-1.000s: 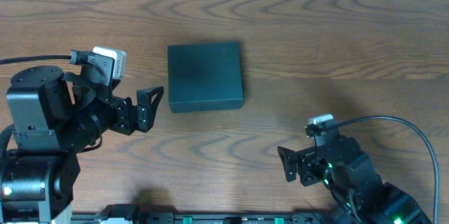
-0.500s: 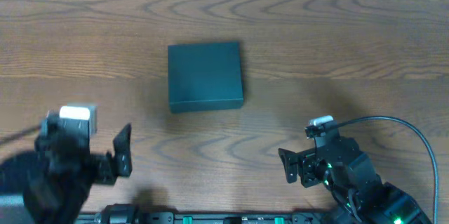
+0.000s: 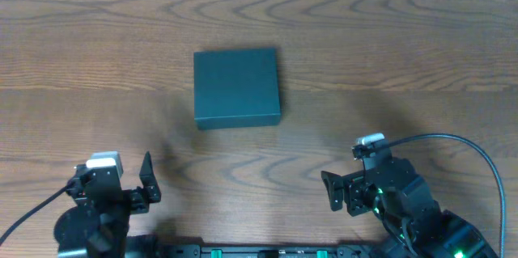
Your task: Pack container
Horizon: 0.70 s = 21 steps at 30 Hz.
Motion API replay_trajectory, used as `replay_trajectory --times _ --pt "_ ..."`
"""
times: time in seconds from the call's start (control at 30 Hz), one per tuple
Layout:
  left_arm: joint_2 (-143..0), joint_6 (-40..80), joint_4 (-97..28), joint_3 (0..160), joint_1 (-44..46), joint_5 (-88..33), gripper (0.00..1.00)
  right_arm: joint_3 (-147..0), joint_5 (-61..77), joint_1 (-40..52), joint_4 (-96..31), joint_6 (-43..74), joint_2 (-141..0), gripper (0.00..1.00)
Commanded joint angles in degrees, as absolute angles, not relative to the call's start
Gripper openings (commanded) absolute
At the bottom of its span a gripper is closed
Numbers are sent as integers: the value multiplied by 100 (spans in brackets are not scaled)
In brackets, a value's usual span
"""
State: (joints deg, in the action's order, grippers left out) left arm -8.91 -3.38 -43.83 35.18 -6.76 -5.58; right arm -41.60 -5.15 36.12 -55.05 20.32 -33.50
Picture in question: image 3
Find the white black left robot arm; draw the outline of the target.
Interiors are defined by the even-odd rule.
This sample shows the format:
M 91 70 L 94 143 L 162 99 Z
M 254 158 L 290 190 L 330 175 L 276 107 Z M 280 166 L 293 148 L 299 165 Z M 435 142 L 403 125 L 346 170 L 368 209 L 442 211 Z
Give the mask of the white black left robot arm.
M 94 153 L 75 167 L 66 194 L 76 206 L 56 222 L 53 235 L 59 257 L 123 257 L 130 217 L 146 214 L 161 202 L 161 191 L 146 152 L 138 174 L 141 185 L 123 189 L 123 166 L 116 151 Z

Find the dark green gift box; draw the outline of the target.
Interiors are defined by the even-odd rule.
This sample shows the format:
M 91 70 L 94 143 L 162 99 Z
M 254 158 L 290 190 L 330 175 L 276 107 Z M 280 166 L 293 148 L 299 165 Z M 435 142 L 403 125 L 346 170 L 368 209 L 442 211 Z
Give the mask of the dark green gift box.
M 194 120 L 200 130 L 280 123 L 275 49 L 196 52 L 193 72 Z

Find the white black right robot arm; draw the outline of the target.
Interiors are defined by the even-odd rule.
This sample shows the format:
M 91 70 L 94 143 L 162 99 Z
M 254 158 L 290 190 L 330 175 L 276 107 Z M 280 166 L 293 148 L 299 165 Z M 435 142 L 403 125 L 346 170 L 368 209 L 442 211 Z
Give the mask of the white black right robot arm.
M 322 171 L 321 179 L 331 210 L 346 208 L 352 217 L 371 212 L 381 221 L 396 249 L 380 249 L 380 256 L 497 256 L 476 227 L 440 208 L 407 159 L 383 159 L 346 176 Z

